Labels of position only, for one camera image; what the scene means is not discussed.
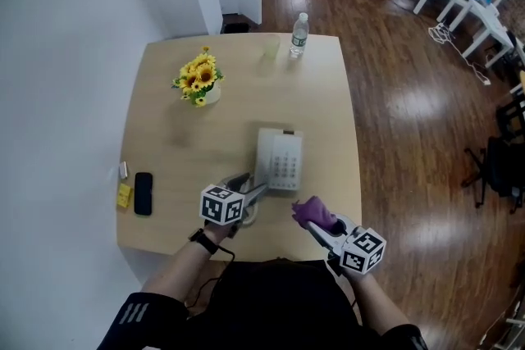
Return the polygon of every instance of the flower pot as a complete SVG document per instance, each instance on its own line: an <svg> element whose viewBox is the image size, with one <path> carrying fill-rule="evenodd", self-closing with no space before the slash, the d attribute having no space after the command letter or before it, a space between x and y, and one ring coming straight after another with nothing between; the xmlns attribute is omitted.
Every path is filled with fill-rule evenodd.
<svg viewBox="0 0 525 350"><path fill-rule="evenodd" d="M219 84L219 81L216 81L213 84L213 88L206 92L205 98L206 105L213 104L221 98L221 85Z"/></svg>

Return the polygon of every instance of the wooden floor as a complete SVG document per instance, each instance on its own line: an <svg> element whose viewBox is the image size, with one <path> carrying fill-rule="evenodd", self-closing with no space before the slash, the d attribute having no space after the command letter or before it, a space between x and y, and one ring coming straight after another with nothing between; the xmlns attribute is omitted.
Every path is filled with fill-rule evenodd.
<svg viewBox="0 0 525 350"><path fill-rule="evenodd" d="M340 38L363 223L388 240L377 278L429 348L476 348L514 296L509 285L525 243L523 211L510 216L511 203L491 191L477 210L473 189L460 188L474 169L463 148L484 147L497 134L495 106L509 98L507 84L490 75L492 86L483 86L450 45L431 40L439 0L420 17L403 9L414 0L262 4L263 24L253 31L290 32L306 11L312 34ZM463 50L469 38L457 44ZM484 62L482 54L473 59Z"/></svg>

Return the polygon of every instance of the black shirt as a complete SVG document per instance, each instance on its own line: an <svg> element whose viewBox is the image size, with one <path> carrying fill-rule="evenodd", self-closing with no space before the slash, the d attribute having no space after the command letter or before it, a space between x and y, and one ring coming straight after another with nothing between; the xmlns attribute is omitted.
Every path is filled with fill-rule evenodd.
<svg viewBox="0 0 525 350"><path fill-rule="evenodd" d="M354 310L322 261L230 265L208 309L188 319L182 302L133 293L99 350L170 348L298 348L427 350L418 327L401 325L381 337L358 324Z"/></svg>

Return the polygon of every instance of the water bottle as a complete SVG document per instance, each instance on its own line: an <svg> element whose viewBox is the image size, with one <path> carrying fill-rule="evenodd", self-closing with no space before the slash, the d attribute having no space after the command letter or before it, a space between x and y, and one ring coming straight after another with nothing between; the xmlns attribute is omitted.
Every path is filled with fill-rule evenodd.
<svg viewBox="0 0 525 350"><path fill-rule="evenodd" d="M306 39L308 38L308 14L299 14L299 19L295 22L294 33L292 35L292 45L290 52L295 56L300 56L304 52L304 46L306 45Z"/></svg>

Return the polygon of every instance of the black sleeve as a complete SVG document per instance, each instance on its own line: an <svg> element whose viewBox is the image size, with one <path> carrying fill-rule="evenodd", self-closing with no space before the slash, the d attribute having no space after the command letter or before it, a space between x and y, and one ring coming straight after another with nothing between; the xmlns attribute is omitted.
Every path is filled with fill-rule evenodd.
<svg viewBox="0 0 525 350"><path fill-rule="evenodd" d="M173 298L155 293L132 293L98 350L169 347L187 316L184 304Z"/></svg>
<svg viewBox="0 0 525 350"><path fill-rule="evenodd" d="M381 348L398 348L399 350L428 350L421 331L416 325L400 325L384 333Z"/></svg>

